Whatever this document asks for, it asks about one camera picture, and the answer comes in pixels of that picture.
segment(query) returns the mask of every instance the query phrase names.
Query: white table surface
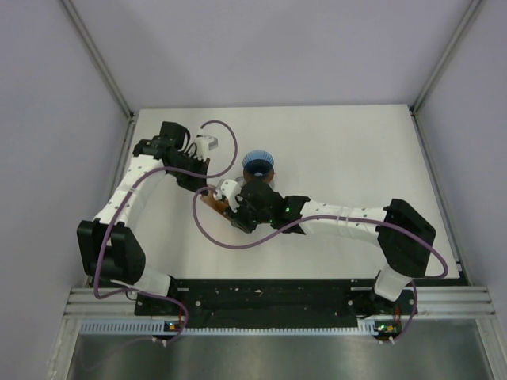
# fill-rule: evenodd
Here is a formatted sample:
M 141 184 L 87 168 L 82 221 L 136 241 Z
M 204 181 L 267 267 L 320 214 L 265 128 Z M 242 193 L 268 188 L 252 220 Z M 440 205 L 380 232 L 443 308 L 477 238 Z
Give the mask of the white table surface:
M 448 278 L 459 276 L 405 105 L 144 109 L 131 152 L 140 139 L 157 135 L 162 121 L 178 122 L 195 135 L 211 119 L 228 123 L 238 139 L 238 159 L 226 178 L 242 175 L 245 154 L 263 149 L 275 159 L 275 191 L 282 196 L 351 207 L 384 207 L 392 198 L 404 199 L 436 228 L 434 246 L 448 262 Z M 213 174 L 227 167 L 233 145 L 218 124 L 206 127 L 206 134 L 219 139 L 208 170 Z M 220 248 L 195 226 L 192 197 L 174 177 L 165 176 L 135 228 L 148 262 L 176 278 L 366 279 L 386 262 L 373 245 L 326 235 L 282 234 L 252 249 Z M 256 241 L 273 231 L 259 226 L 244 234 L 201 202 L 198 213 L 204 228 L 229 244 Z M 441 271 L 431 257 L 426 274 Z

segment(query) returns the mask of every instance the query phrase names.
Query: metal plate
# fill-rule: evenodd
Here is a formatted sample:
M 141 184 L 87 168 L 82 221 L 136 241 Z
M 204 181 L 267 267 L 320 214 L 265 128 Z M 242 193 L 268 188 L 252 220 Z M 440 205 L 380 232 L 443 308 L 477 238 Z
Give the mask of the metal plate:
M 132 337 L 80 336 L 93 365 Z M 474 321 L 415 321 L 395 346 L 359 336 L 189 336 L 163 348 L 138 342 L 69 380 L 492 379 Z

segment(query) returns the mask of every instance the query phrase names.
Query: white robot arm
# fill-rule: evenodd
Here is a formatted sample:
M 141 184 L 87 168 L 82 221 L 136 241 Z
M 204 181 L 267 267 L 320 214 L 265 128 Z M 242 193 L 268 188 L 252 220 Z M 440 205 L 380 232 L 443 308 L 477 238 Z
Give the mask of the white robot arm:
M 132 231 L 135 230 L 139 216 L 155 186 L 167 173 L 174 175 L 178 184 L 190 191 L 195 192 L 206 185 L 204 178 L 166 172 L 163 168 L 171 166 L 206 174 L 209 152 L 217 146 L 218 140 L 207 135 L 198 135 L 190 143 L 188 130 L 170 122 L 162 123 L 160 134 L 153 139 L 141 140 L 135 146 L 134 157 L 111 199 L 92 221 L 82 221 L 79 224 L 78 243 L 85 273 L 94 276 L 106 228 L 125 196 L 131 193 L 112 228 L 102 261 L 101 280 L 134 287 L 155 295 L 167 296 L 174 293 L 176 285 L 171 282 L 172 277 L 157 271 L 146 262 L 144 251 Z M 156 169 L 159 171 L 147 176 L 135 189 L 133 188 L 134 183 L 141 177 Z
M 335 206 L 305 196 L 283 198 L 261 180 L 254 180 L 243 187 L 233 180 L 222 180 L 215 191 L 216 200 L 228 202 L 226 216 L 232 225 L 247 233 L 261 223 L 280 229 L 291 222 L 310 219 L 284 232 L 334 234 L 378 246 L 383 250 L 387 264 L 379 271 L 373 291 L 390 302 L 398 299 L 413 278 L 425 275 L 429 251 L 409 237 L 382 227 L 385 222 L 395 224 L 430 245 L 433 243 L 436 231 L 403 200 L 393 199 L 389 206 L 378 208 Z M 309 218 L 316 215 L 320 218 Z M 377 225 L 362 222 L 365 219 L 377 221 Z

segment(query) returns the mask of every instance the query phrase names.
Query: light purple wall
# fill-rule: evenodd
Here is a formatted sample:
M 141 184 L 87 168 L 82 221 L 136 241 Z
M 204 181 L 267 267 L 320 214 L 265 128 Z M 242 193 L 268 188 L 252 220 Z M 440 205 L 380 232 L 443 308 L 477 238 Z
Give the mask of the light purple wall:
M 74 0 L 142 107 L 412 103 L 470 0 Z
M 507 2 L 489 0 L 421 113 L 468 271 L 507 333 Z
M 55 0 L 0 5 L 0 378 L 40 379 L 126 120 Z

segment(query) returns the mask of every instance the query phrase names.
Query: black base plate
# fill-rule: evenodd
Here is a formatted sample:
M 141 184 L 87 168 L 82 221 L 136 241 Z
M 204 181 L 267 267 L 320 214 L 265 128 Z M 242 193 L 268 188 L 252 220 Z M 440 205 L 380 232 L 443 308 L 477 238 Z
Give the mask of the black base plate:
M 355 327 L 347 301 L 351 292 L 369 295 L 372 280 L 203 280 L 177 281 L 178 300 L 188 308 L 192 328 L 330 328 Z M 396 305 L 410 314 L 412 291 Z M 135 315 L 178 315 L 172 303 L 140 295 Z

